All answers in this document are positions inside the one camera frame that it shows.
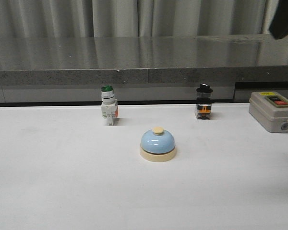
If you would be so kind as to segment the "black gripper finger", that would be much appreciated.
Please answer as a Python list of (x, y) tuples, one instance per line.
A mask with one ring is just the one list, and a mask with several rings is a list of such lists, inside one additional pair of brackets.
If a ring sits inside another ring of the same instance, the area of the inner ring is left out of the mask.
[(271, 36), (282, 39), (288, 35), (288, 0), (279, 0), (276, 12), (268, 28)]

